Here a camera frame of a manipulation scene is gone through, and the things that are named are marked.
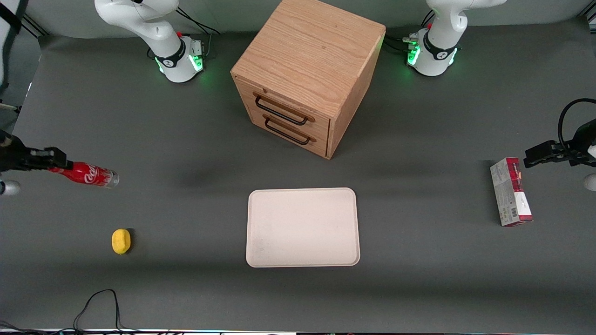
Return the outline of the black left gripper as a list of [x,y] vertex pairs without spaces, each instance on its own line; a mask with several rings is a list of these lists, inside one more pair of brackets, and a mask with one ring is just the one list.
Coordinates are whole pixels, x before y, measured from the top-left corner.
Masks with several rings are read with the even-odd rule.
[[590,147],[595,146],[596,120],[591,120],[579,127],[575,135],[569,140],[569,151],[575,157],[571,159],[563,144],[557,141],[545,141],[525,151],[524,167],[530,169],[545,163],[559,163],[569,161],[570,166],[587,165],[595,167],[595,148],[593,154]]

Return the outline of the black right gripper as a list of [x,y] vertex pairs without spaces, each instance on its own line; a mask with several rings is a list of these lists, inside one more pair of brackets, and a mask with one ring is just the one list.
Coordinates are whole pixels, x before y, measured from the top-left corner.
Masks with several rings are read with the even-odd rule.
[[[23,159],[28,154],[27,167]],[[42,150],[27,148],[17,137],[0,130],[0,171],[10,170],[72,170],[73,161],[65,160],[66,153],[57,147],[46,147]]]

